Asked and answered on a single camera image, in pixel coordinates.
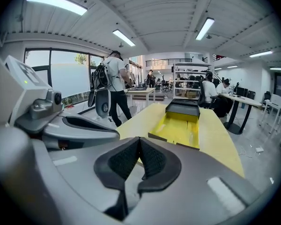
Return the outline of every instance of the metal shelving unit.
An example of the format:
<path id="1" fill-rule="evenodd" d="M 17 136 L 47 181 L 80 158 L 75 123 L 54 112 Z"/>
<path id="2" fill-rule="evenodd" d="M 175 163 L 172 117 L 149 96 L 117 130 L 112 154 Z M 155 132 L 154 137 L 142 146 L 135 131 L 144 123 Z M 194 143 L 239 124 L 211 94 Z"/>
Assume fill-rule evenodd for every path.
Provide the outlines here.
<path id="1" fill-rule="evenodd" d="M 189 68 L 192 68 L 192 67 L 204 67 L 206 69 L 209 68 L 210 65 L 208 64 L 200 64 L 200 63 L 190 63 L 190 62 L 177 62 L 177 63 L 174 63 L 174 84 L 173 84 L 173 93 L 174 93 L 174 98 L 177 98 L 177 99 L 189 99 L 187 97 L 182 97 L 182 96 L 177 96 L 175 95 L 176 94 L 176 90 L 190 90 L 190 91 L 200 91 L 201 89 L 198 88 L 198 89 L 194 89 L 194 88 L 180 88 L 180 87 L 176 87 L 176 83 L 177 82 L 180 82 L 180 83 L 199 83 L 199 81 L 194 81 L 194 80 L 177 80 L 176 78 L 176 75 L 177 74 L 188 74 L 188 75 L 191 75 L 191 74 L 194 74 L 194 75 L 205 75 L 206 72 L 195 72 L 195 71 L 176 71 L 176 67 L 179 67 L 180 66 L 188 66 Z M 192 100 L 198 100 L 199 96 L 197 95 L 196 98 L 191 98 Z"/>

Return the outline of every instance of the white shirt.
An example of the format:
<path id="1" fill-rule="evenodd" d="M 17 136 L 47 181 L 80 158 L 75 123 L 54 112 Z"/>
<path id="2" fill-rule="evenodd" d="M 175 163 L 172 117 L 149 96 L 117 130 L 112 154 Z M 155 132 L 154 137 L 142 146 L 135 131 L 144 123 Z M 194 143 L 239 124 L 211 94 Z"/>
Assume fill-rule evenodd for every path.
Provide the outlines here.
<path id="1" fill-rule="evenodd" d="M 224 87 L 224 84 L 222 82 L 219 85 L 217 85 L 216 92 L 217 93 L 228 93 L 227 89 Z"/>
<path id="2" fill-rule="evenodd" d="M 125 69 L 123 61 L 119 58 L 109 57 L 103 61 L 103 64 L 108 68 L 109 80 L 112 85 L 108 87 L 109 91 L 122 91 L 123 84 L 121 80 L 120 70 Z"/>
<path id="3" fill-rule="evenodd" d="M 203 81 L 203 88 L 205 92 L 205 102 L 211 103 L 212 99 L 210 97 L 217 95 L 215 85 L 210 81 Z"/>

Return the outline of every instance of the tree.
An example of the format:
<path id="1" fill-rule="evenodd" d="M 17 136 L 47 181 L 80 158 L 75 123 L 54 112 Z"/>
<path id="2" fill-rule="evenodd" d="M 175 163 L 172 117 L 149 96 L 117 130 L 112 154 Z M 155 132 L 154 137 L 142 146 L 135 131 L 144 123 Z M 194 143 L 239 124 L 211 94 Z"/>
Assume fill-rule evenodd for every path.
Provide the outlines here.
<path id="1" fill-rule="evenodd" d="M 75 57 L 75 61 L 78 64 L 84 64 L 84 62 L 86 61 L 86 54 L 77 53 L 77 55 Z"/>
<path id="2" fill-rule="evenodd" d="M 27 51 L 27 52 L 26 52 L 26 58 L 25 58 L 25 60 L 27 60 L 29 54 L 30 54 L 30 51 Z"/>
<path id="3" fill-rule="evenodd" d="M 96 67 L 97 65 L 96 65 L 95 61 L 90 61 L 90 66 Z"/>

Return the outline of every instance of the desk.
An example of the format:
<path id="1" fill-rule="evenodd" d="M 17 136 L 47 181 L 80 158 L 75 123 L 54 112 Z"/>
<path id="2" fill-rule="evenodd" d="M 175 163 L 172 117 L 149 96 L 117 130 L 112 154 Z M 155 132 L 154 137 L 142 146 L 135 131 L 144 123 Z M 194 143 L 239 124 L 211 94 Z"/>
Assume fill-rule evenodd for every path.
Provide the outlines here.
<path id="1" fill-rule="evenodd" d="M 244 129 L 244 126 L 247 123 L 247 120 L 249 118 L 249 114 L 250 114 L 252 106 L 258 107 L 258 106 L 261 106 L 262 104 L 259 103 L 259 102 L 256 102 L 253 99 L 250 99 L 248 97 L 237 97 L 237 96 L 234 97 L 234 96 L 230 96 L 229 94 L 223 94 L 223 93 L 221 93 L 220 96 L 223 96 L 223 97 L 234 100 L 234 105 L 233 105 L 233 109 L 232 109 L 232 113 L 231 113 L 231 117 L 229 119 L 229 122 L 224 123 L 225 128 L 229 132 L 234 133 L 234 134 L 243 133 L 243 129 Z M 244 118 L 244 121 L 243 121 L 243 124 L 242 124 L 242 127 L 239 127 L 238 125 L 233 123 L 236 112 L 237 112 L 237 109 L 238 109 L 239 102 L 249 105 L 247 114 L 245 115 L 245 118 Z"/>
<path id="2" fill-rule="evenodd" d="M 149 105 L 149 94 L 153 93 L 153 102 L 156 100 L 156 88 L 147 88 L 146 90 L 128 90 L 125 89 L 126 94 L 130 94 L 131 105 L 133 106 L 133 95 L 145 95 L 146 106 Z M 116 105 L 117 114 L 120 116 L 120 109 L 118 104 Z"/>
<path id="3" fill-rule="evenodd" d="M 148 137 L 148 132 L 164 116 L 166 106 L 157 103 L 151 104 L 136 116 L 123 123 L 117 128 L 121 139 L 135 136 Z M 219 118 L 211 109 L 200 108 L 200 112 L 200 151 L 210 155 L 244 177 L 238 152 Z"/>
<path id="4" fill-rule="evenodd" d="M 274 129 L 275 126 L 276 126 L 276 122 L 277 122 L 277 119 L 278 119 L 279 114 L 280 114 L 280 111 L 281 111 L 281 106 L 278 106 L 277 104 L 272 103 L 270 100 L 266 100 L 266 106 L 265 106 L 265 108 L 264 108 L 264 111 L 263 111 L 263 114 L 262 114 L 262 118 L 261 118 L 261 120 L 260 120 L 259 125 L 261 126 L 262 121 L 263 121 L 263 118 L 264 118 L 264 116 L 265 116 L 265 114 L 266 114 L 267 107 L 269 107 L 269 106 L 272 107 L 271 112 L 270 112 L 270 115 L 272 115 L 273 109 L 277 109 L 277 115 L 276 115 L 276 117 L 275 117 L 275 120 L 274 120 L 274 122 L 273 122 L 273 125 L 271 126 L 272 129 L 269 131 L 269 133 L 272 133 L 272 132 L 273 132 L 273 129 Z M 279 118 L 279 120 L 278 120 L 277 125 L 279 125 L 280 122 L 281 122 L 281 114 L 280 114 L 280 118 Z"/>

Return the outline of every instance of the fluorescent light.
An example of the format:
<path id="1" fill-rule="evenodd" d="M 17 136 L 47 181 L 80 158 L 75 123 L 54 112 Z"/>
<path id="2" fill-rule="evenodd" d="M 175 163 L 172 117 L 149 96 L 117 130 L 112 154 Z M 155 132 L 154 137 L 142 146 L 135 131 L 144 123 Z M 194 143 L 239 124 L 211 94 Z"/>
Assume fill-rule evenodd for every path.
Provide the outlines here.
<path id="1" fill-rule="evenodd" d="M 85 8 L 75 4 L 73 2 L 70 2 L 68 0 L 27 0 L 27 1 L 29 1 L 29 2 L 40 2 L 40 3 L 45 3 L 45 4 L 48 4 L 48 5 L 53 5 L 53 6 L 63 8 L 63 9 L 66 9 L 68 11 L 77 13 L 79 15 L 83 15 L 87 11 L 87 9 L 85 9 Z"/>
<path id="2" fill-rule="evenodd" d="M 113 31 L 113 33 L 118 36 L 119 38 L 121 38 L 122 40 L 124 40 L 127 44 L 129 44 L 131 47 L 135 46 L 135 44 L 128 39 L 125 35 L 122 34 L 121 31 L 119 31 L 118 29 Z"/>
<path id="3" fill-rule="evenodd" d="M 270 70 L 279 70 L 279 71 L 281 71 L 281 67 L 271 67 Z"/>
<path id="4" fill-rule="evenodd" d="M 208 17 L 203 27 L 201 28 L 201 31 L 198 33 L 196 40 L 201 40 L 203 36 L 206 34 L 206 32 L 210 29 L 213 23 L 214 23 L 214 19 Z"/>
<path id="5" fill-rule="evenodd" d="M 263 55 L 268 55 L 268 54 L 272 54 L 272 53 L 273 53 L 272 51 L 260 52 L 260 53 L 257 53 L 257 54 L 250 55 L 250 57 L 251 58 L 255 58 L 255 57 L 259 57 L 259 56 L 263 56 Z"/>

